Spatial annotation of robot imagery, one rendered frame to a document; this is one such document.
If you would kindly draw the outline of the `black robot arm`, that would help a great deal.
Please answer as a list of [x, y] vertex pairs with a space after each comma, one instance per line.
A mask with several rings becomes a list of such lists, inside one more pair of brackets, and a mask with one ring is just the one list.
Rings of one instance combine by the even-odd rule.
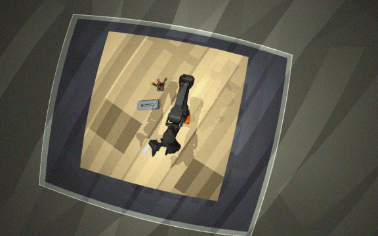
[[[186, 122], [187, 116], [190, 114], [187, 101], [189, 89], [194, 85], [194, 81], [195, 78], [192, 75], [182, 74], [179, 77], [177, 99], [174, 107], [171, 108], [170, 113], [167, 116], [165, 126], [168, 127], [162, 136], [163, 141], [165, 142], [164, 146], [166, 145], [168, 154], [175, 153], [181, 148], [180, 144], [177, 145], [174, 140], [183, 123]], [[168, 123], [168, 120], [171, 123]]]

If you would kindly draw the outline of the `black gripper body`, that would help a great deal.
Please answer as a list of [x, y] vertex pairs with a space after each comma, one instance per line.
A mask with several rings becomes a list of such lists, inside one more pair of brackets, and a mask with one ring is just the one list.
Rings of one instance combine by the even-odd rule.
[[[174, 141], [177, 145], [179, 145], [179, 143], [176, 141], [176, 139]], [[157, 140], [149, 140], [149, 142], [148, 142], [149, 146], [151, 147], [151, 149], [153, 151], [160, 150], [160, 148], [164, 146], [164, 143], [165, 142], [163, 141], [163, 138], [161, 138], [161, 142], [158, 142]]]

